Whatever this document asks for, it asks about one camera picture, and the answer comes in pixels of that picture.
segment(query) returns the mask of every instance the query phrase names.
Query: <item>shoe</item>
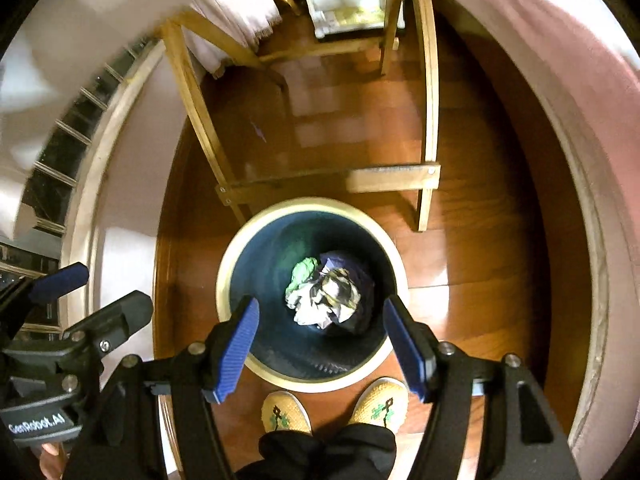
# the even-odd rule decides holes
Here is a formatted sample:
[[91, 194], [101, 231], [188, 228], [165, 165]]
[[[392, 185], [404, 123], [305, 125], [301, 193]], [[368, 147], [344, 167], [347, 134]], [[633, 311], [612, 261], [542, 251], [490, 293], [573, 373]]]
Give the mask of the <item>shoe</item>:
[[364, 390], [358, 399], [349, 424], [373, 424], [398, 433], [406, 419], [409, 391], [404, 383], [382, 377]]
[[311, 434], [311, 421], [300, 401], [289, 392], [273, 392], [262, 404], [264, 431], [293, 430]]

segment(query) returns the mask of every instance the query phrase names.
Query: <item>trash can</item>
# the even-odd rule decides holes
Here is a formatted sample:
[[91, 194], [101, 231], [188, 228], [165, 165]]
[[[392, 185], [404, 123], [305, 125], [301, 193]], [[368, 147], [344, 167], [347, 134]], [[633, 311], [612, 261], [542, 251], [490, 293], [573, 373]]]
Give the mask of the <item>trash can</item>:
[[[360, 335], [329, 336], [300, 326], [286, 306], [291, 271], [307, 256], [344, 251], [367, 265], [374, 307]], [[297, 392], [328, 392], [356, 383], [391, 352], [382, 322], [387, 296], [408, 304], [404, 265], [391, 238], [368, 215], [336, 200], [300, 198], [265, 209], [233, 238], [220, 263], [216, 306], [227, 320], [244, 295], [260, 303], [260, 325], [245, 364], [270, 383]]]

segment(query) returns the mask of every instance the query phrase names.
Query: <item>green embroidery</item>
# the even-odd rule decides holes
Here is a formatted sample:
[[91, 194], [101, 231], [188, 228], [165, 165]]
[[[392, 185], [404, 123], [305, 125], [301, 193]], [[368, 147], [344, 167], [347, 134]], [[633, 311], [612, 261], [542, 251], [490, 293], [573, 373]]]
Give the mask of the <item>green embroidery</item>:
[[373, 420], [376, 420], [377, 418], [380, 417], [380, 413], [382, 413], [384, 410], [385, 410], [384, 404], [377, 405], [373, 410], [371, 410], [371, 418]]
[[287, 414], [281, 412], [278, 406], [274, 406], [273, 415], [271, 415], [269, 418], [269, 422], [273, 426], [273, 431], [276, 431], [278, 429], [278, 421], [280, 421], [280, 424], [283, 428], [289, 427], [290, 420]]
[[386, 412], [384, 418], [382, 419], [382, 422], [386, 428], [386, 424], [389, 422], [391, 417], [394, 416], [394, 410], [391, 409], [391, 406], [393, 405], [393, 403], [394, 403], [394, 400], [393, 398], [391, 398], [391, 399], [387, 399], [384, 404], [377, 405], [375, 408], [371, 410], [371, 418], [373, 420], [377, 420], [378, 418], [380, 418], [380, 415], [382, 412]]

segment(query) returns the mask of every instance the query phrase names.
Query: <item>white towel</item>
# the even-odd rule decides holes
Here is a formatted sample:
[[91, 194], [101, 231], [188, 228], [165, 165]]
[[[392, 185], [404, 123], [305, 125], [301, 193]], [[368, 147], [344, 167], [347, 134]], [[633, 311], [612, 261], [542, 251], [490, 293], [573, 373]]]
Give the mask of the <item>white towel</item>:
[[[254, 51], [258, 40], [273, 34], [273, 25], [282, 20], [273, 0], [191, 0], [191, 7]], [[205, 70], [221, 76], [230, 64], [226, 53], [190, 30], [183, 31], [188, 49]]]

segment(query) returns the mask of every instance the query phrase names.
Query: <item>wooden chair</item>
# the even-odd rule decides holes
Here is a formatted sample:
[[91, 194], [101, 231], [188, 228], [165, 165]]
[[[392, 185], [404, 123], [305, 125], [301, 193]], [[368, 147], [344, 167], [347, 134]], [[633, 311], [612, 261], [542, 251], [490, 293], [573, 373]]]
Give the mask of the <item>wooden chair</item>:
[[193, 129], [204, 150], [209, 165], [218, 181], [217, 192], [222, 203], [229, 206], [234, 215], [244, 224], [246, 214], [242, 204], [249, 204], [266, 194], [278, 198], [292, 198], [321, 194], [322, 190], [344, 190], [352, 193], [418, 190], [417, 230], [427, 228], [431, 195], [438, 187], [440, 165], [436, 161], [438, 137], [438, 55], [431, 0], [413, 0], [417, 23], [418, 41], [422, 58], [422, 73], [426, 90], [426, 120], [422, 140], [422, 161], [418, 164], [396, 164], [392, 166], [370, 166], [352, 170], [320, 170], [290, 174], [283, 177], [259, 181], [239, 181], [234, 176], [218, 139], [207, 110], [202, 92], [194, 75], [190, 54], [184, 42], [181, 27], [188, 28], [205, 40], [220, 47], [237, 65], [263, 70], [277, 85], [286, 88], [283, 76], [270, 68], [276, 61], [297, 59], [305, 56], [330, 56], [358, 52], [372, 47], [382, 50], [380, 73], [388, 72], [391, 52], [396, 40], [396, 28], [402, 0], [386, 0], [385, 26], [378, 38], [339, 40], [316, 43], [303, 48], [292, 48], [267, 56], [257, 56], [242, 46], [215, 24], [193, 9], [185, 9], [161, 25], [166, 54], [174, 70], [180, 91]]

